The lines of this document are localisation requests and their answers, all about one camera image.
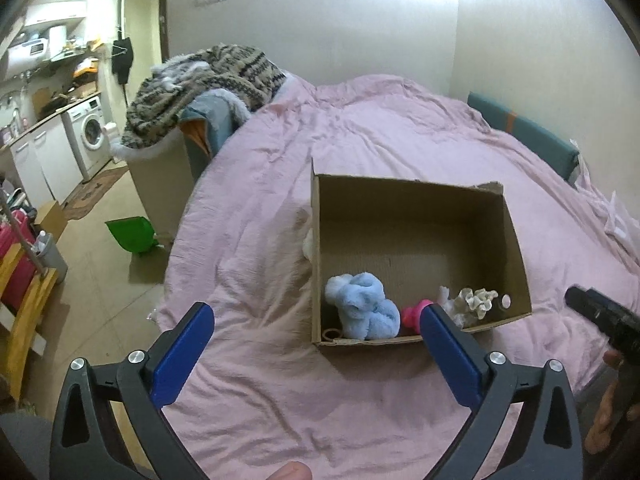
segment human hand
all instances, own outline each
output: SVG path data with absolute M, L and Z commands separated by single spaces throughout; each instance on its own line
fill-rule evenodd
M 617 350 L 607 350 L 604 352 L 602 360 L 611 368 L 617 370 L 622 364 L 622 354 Z M 605 391 L 598 412 L 593 419 L 593 426 L 584 439 L 584 449 L 589 454 L 600 453 L 609 447 L 611 433 L 613 432 L 613 424 L 611 423 L 613 396 L 617 386 L 618 381 L 615 380 Z M 626 412 L 626 420 L 633 422 L 638 417 L 640 417 L 640 404 L 635 404 Z
M 312 480 L 311 469 L 302 462 L 289 462 L 267 480 Z

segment pink bedsheet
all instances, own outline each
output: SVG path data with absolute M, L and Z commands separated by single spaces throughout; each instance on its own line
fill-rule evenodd
M 564 306 L 566 288 L 593 286 L 639 307 L 638 266 L 584 199 L 464 103 L 393 76 L 318 88 L 295 79 L 201 177 L 166 274 L 162 329 L 194 301 L 216 315 L 212 341 L 164 409 L 211 478 L 263 480 L 300 460 L 318 479 L 420 479 L 468 415 L 420 344 L 322 353 L 309 342 L 302 241 L 312 156 L 323 173 L 504 184 L 534 314 L 479 339 L 515 363 L 560 359 L 580 389 L 605 341 Z M 510 412 L 482 475 L 515 419 Z

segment teal headboard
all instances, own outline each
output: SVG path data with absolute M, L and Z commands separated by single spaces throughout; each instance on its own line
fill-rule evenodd
M 575 146 L 480 94 L 470 92 L 466 103 L 478 110 L 489 126 L 511 134 L 550 165 L 558 175 L 569 181 L 578 165 L 579 152 Z

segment upper cabinet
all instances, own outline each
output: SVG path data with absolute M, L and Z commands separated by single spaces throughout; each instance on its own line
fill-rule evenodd
M 86 18 L 86 1 L 54 2 L 27 9 L 22 30 L 35 32 L 58 25 L 66 25 L 72 31 Z

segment fur blanket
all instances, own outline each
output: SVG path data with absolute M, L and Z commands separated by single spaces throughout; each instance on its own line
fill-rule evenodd
M 159 142 L 177 124 L 181 110 L 204 91 L 229 90 L 255 112 L 271 101 L 286 79 L 262 51 L 224 44 L 173 57 L 152 67 L 151 73 L 127 109 L 120 143 L 128 148 L 148 148 Z M 237 124 L 244 122 L 235 119 Z

